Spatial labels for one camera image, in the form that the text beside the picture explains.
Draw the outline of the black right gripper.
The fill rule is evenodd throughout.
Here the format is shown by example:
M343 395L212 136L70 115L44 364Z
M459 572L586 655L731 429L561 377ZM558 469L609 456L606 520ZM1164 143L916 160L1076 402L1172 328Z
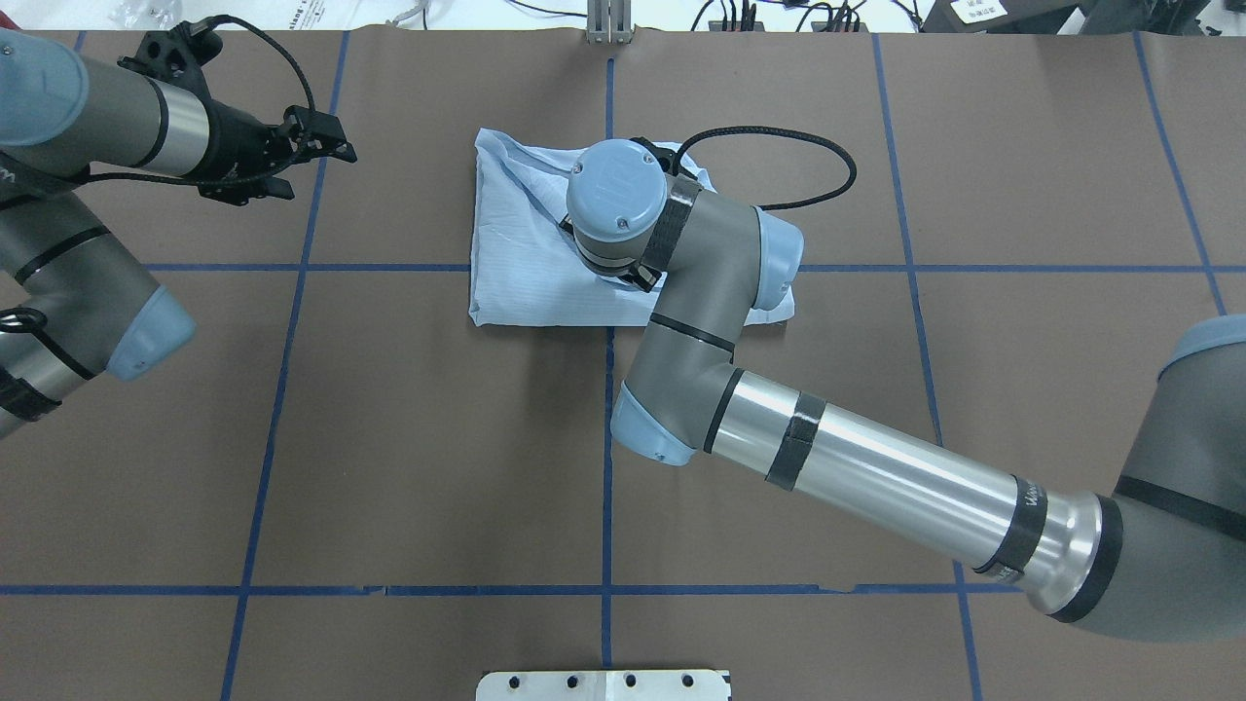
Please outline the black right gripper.
M649 293L682 232L682 182L664 169L673 152L645 141L601 141L572 164L559 228L579 261Z

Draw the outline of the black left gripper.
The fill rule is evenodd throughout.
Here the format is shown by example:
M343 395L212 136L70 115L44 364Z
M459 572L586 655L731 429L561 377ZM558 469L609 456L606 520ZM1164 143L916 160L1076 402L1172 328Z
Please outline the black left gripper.
M272 173L287 159L359 161L334 115L289 106L285 139L275 126L214 100L203 68L222 49L214 27L171 27L147 32L135 55L120 57L121 68L148 81L161 110L156 141L136 169L192 181L206 199L245 205L264 197L292 200L290 183Z

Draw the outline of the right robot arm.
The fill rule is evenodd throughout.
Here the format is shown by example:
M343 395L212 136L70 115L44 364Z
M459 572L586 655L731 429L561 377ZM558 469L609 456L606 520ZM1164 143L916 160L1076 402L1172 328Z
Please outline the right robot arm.
M706 188L677 151L633 138L579 152L561 227L588 270L654 298L611 413L630 452L741 464L1085 633L1244 636L1242 314L1179 339L1111 492L1059 492L743 367L748 315L787 298L804 235Z

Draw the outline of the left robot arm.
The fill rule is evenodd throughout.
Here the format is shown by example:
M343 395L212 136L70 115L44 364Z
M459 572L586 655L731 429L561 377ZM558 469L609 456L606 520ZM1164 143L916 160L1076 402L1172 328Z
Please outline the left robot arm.
M196 336L182 303L77 195L112 181L191 187L245 205L292 200L287 168L356 163L334 115L303 105L265 125L212 96L203 68L222 52L213 15L147 32L108 65L54 40L2 30L2 271L26 301L2 310L1 431L44 420L110 374L128 382Z

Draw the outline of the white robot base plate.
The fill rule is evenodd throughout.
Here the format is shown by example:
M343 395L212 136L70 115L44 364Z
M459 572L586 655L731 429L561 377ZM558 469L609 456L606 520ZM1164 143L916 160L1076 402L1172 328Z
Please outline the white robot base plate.
M728 671L633 669L498 671L477 684L476 700L733 700Z

